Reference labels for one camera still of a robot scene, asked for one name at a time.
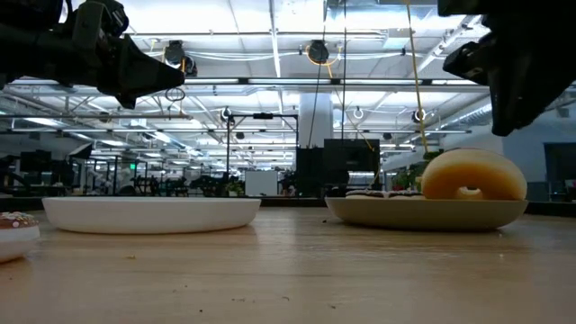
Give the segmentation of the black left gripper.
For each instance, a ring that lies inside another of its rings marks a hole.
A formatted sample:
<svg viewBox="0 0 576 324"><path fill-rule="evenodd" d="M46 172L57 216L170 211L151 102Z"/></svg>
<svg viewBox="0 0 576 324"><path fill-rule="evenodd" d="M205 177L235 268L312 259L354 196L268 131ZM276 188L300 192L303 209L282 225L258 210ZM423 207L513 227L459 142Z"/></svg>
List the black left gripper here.
<svg viewBox="0 0 576 324"><path fill-rule="evenodd" d="M80 36L67 41L65 84L93 86L134 108L136 97L181 86L184 73L143 53L130 36Z"/></svg>

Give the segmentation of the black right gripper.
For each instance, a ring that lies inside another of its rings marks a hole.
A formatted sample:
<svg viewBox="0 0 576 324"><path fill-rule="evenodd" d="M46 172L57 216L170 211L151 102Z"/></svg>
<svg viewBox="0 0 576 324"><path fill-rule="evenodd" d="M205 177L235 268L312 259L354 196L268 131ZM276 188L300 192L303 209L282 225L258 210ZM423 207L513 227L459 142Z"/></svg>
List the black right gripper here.
<svg viewBox="0 0 576 324"><path fill-rule="evenodd" d="M574 13L490 13L486 63L491 132L507 137L530 125L575 81Z"/></svg>

